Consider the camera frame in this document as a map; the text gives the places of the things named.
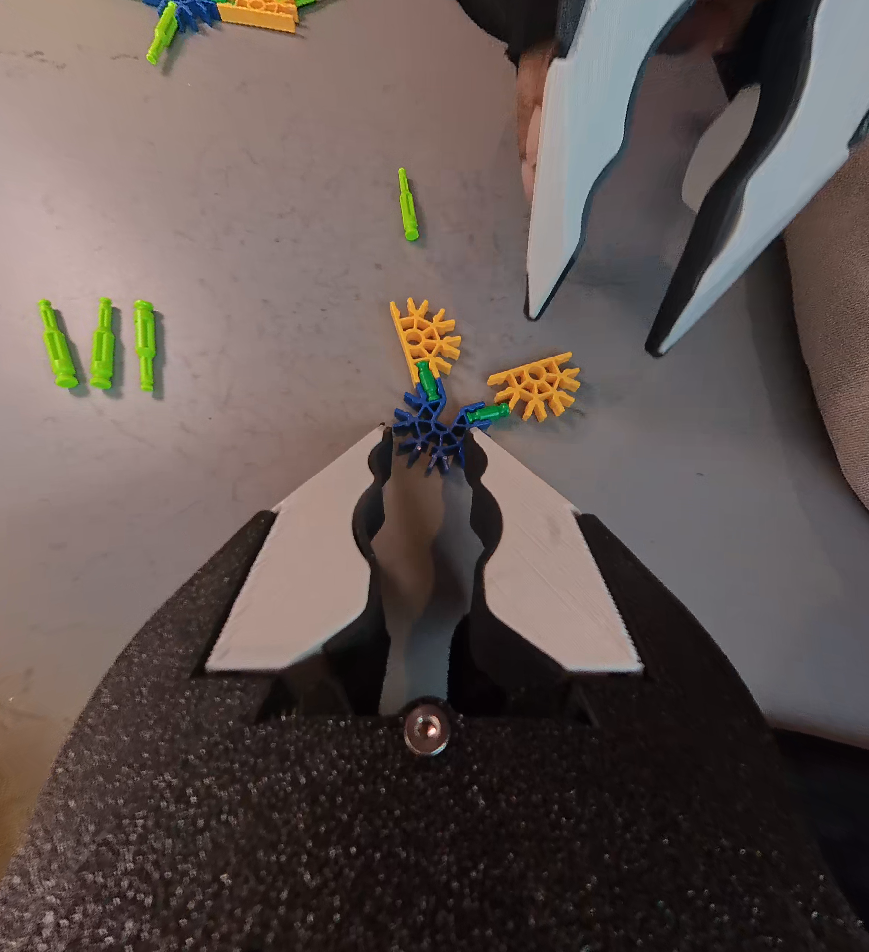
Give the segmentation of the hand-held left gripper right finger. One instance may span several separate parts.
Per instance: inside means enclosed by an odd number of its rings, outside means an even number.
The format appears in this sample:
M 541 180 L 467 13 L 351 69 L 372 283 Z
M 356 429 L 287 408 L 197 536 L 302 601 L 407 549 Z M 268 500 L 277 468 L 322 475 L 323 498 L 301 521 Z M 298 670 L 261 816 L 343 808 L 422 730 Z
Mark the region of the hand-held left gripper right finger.
M 465 477 L 490 616 L 563 671 L 641 674 L 579 510 L 481 430 L 465 440 Z

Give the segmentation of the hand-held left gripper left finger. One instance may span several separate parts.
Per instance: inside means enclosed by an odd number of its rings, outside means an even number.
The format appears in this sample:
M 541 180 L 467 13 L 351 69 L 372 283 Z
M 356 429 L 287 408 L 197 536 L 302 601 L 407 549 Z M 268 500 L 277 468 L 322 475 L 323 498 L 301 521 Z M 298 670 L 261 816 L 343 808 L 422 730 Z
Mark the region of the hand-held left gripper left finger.
M 362 615 L 392 461 L 392 432 L 379 425 L 274 507 L 207 672 L 286 669 Z

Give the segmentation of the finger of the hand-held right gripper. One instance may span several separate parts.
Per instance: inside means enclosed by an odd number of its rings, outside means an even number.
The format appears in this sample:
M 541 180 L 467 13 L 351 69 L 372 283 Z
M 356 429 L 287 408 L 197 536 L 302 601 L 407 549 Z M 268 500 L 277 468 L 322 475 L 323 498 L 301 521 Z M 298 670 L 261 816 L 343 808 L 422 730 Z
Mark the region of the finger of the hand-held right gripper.
M 527 242 L 530 320 L 543 315 L 582 249 L 591 196 L 624 147 L 645 65 L 690 6 L 560 2 Z
M 645 347 L 661 356 L 704 316 L 833 177 L 869 112 L 869 2 L 786 2 L 743 90 L 693 154 L 683 197 L 702 197 Z

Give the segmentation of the light green toy rod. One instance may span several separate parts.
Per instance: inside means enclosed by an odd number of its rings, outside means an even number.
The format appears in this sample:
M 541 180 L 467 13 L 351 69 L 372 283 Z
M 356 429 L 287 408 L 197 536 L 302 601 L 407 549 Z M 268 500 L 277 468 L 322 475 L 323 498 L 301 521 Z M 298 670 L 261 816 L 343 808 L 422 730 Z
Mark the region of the light green toy rod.
M 115 372 L 116 338 L 113 332 L 113 304 L 101 297 L 97 311 L 89 371 L 89 384 L 99 389 L 110 389 Z
M 414 197 L 410 189 L 405 168 L 399 168 L 397 170 L 397 179 L 399 184 L 398 198 L 404 236 L 408 242 L 415 242 L 420 237 L 420 229 Z
M 74 388 L 79 385 L 71 350 L 66 334 L 58 325 L 58 316 L 47 300 L 37 303 L 43 325 L 43 341 L 48 355 L 49 365 L 58 387 Z
M 140 389 L 155 390 L 156 330 L 152 303 L 137 300 L 133 305 L 134 347 L 139 363 Z

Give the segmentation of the blue toy connector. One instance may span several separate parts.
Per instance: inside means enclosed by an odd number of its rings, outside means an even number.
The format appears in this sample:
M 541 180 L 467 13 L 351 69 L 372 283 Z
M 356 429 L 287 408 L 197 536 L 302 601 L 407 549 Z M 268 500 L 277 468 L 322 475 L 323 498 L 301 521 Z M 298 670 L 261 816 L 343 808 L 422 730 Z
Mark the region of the blue toy connector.
M 447 473 L 453 459 L 464 469 L 465 435 L 471 430 L 487 429 L 490 426 L 484 423 L 468 424 L 464 417 L 464 408 L 481 404 L 482 401 L 464 406 L 451 424 L 441 422 L 440 414 L 446 405 L 447 394 L 441 379 L 437 378 L 437 383 L 441 397 L 438 402 L 427 402 L 417 385 L 414 391 L 406 391 L 404 394 L 407 410 L 393 411 L 393 434 L 404 438 L 398 446 L 398 452 L 408 454 L 408 466 L 412 466 L 423 454 L 428 454 L 427 474 L 434 469 Z

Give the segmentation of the yellow toy connector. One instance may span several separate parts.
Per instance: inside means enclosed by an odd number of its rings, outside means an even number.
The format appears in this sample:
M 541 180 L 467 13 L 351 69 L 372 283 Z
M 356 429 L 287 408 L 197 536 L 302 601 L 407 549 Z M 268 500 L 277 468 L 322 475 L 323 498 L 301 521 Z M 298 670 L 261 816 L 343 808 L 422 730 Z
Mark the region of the yellow toy connector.
M 507 406 L 510 415 L 521 407 L 523 421 L 544 422 L 549 413 L 562 415 L 574 404 L 573 394 L 581 387 L 580 369 L 569 366 L 571 358 L 567 351 L 491 374 L 487 384 L 497 389 L 494 402 Z
M 412 383 L 420 383 L 420 363 L 428 364 L 434 378 L 449 375 L 451 362 L 460 357 L 461 337 L 453 333 L 455 321 L 447 319 L 442 308 L 432 312 L 427 300 L 417 304 L 407 299 L 405 313 L 391 302 L 390 312 Z

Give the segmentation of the grey desk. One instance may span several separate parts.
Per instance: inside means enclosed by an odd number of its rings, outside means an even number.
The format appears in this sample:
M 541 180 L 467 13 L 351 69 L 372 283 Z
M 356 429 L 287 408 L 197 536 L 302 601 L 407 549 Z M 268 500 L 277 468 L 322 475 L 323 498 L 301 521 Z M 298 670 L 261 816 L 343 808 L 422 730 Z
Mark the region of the grey desk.
M 574 408 L 496 440 L 625 542 L 778 726 L 869 747 L 869 515 L 812 399 L 782 245 L 664 359 L 643 350 L 714 69 L 652 61 L 583 254 L 531 324 L 512 69 L 457 6 L 317 4 L 296 36 L 225 26 L 162 68 L 154 21 L 139 2 L 0 2 L 0 878 L 140 626 L 391 419 L 408 376 L 389 303 L 407 297 L 457 321 L 452 408 L 572 351 Z M 102 297 L 110 389 L 89 384 Z M 55 382 L 44 299 L 77 387 Z

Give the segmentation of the person's right hand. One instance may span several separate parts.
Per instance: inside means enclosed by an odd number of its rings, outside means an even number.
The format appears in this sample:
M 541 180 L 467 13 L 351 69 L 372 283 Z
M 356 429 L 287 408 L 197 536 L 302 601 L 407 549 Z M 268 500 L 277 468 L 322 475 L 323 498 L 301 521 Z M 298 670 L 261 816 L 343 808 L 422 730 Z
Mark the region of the person's right hand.
M 551 43 L 538 44 L 521 55 L 516 68 L 517 150 L 523 192 L 529 203 L 534 194 L 544 92 L 552 52 Z

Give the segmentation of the person's beige sweater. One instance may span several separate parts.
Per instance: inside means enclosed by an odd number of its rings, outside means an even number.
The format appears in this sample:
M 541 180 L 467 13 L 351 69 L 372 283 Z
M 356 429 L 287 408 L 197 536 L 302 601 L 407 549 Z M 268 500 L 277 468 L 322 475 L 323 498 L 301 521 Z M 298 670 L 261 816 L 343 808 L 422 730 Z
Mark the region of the person's beige sweater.
M 785 249 L 821 417 L 869 511 L 869 136 L 785 229 Z

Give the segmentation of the assembled toy model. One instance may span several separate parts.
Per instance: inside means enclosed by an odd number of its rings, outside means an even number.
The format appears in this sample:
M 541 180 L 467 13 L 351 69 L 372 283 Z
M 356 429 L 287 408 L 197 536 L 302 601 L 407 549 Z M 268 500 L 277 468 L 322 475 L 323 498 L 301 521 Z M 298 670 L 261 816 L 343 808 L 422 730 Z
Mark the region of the assembled toy model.
M 146 59 L 157 65 L 178 32 L 196 32 L 203 24 L 232 23 L 263 30 L 295 34 L 299 7 L 311 1 L 144 1 L 157 10 L 154 37 Z

